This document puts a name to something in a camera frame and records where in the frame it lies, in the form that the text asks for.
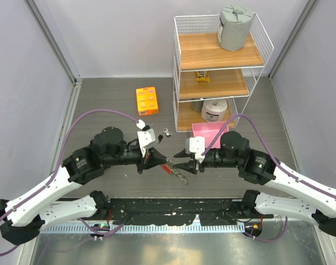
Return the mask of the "metal keyring holder red grip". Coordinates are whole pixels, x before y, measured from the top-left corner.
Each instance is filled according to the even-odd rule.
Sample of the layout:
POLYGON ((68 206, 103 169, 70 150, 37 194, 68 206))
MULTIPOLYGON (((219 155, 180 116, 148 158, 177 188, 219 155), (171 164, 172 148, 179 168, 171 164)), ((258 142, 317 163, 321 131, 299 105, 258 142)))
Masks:
POLYGON ((171 158, 166 158, 166 163, 161 165, 161 167, 170 176, 179 178, 185 185, 188 184, 188 177, 183 175, 180 169, 173 167, 173 160, 171 158))

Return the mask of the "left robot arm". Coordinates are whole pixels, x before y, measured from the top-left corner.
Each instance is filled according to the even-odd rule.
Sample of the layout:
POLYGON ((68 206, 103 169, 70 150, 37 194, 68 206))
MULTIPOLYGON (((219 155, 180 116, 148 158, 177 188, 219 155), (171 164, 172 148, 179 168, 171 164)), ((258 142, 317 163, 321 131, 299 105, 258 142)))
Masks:
POLYGON ((57 172, 14 200, 0 199, 2 237, 14 245, 24 244, 48 227, 78 218, 101 220, 110 204, 100 191, 81 199, 56 205, 54 202, 70 191, 102 176, 112 166, 136 165, 138 173, 164 165, 167 158, 155 149, 158 143, 153 129, 139 131, 134 145, 124 140, 123 132, 105 128, 90 144, 66 158, 57 172))

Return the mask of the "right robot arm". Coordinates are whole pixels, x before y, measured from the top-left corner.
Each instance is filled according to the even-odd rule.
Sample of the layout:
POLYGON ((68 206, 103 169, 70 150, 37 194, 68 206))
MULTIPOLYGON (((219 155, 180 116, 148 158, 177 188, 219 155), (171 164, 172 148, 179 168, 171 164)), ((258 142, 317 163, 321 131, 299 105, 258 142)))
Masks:
POLYGON ((306 221, 336 237, 336 189, 314 181, 288 167, 270 154, 250 148, 249 140, 235 131, 222 134, 217 149, 206 150, 203 137, 190 137, 183 151, 175 157, 189 158, 174 168, 192 174, 206 168, 236 168, 246 182, 277 189, 288 198, 275 197, 257 190, 245 192, 241 212, 279 215, 306 221))

